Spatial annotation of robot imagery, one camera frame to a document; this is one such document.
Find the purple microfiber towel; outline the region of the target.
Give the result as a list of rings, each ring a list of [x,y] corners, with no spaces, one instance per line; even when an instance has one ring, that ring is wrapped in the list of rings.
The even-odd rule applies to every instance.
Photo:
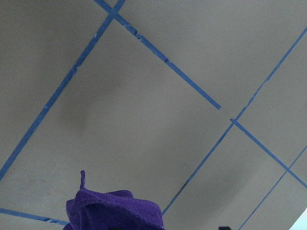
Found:
[[[65,230],[163,230],[160,207],[137,199],[129,190],[100,193],[85,187],[81,171],[80,189],[66,202],[69,223]]]

